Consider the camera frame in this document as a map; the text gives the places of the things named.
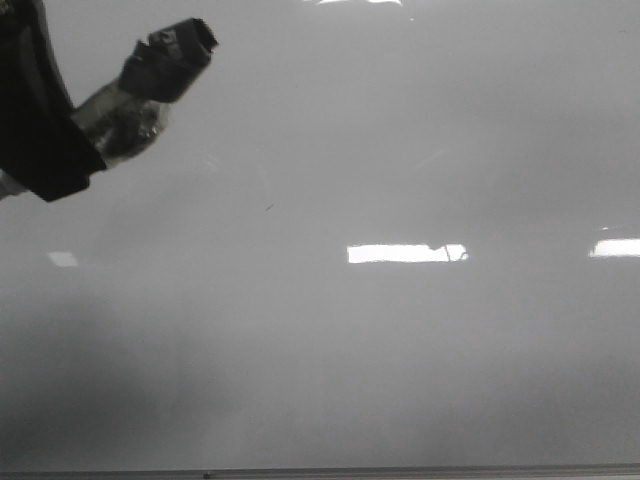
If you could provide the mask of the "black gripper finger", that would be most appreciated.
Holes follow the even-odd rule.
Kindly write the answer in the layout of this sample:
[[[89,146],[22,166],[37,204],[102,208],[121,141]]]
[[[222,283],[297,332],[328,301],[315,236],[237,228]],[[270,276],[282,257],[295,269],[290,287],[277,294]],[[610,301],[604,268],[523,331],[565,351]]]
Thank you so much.
[[[42,1],[1,3],[1,171],[46,202],[106,169],[72,120]]]

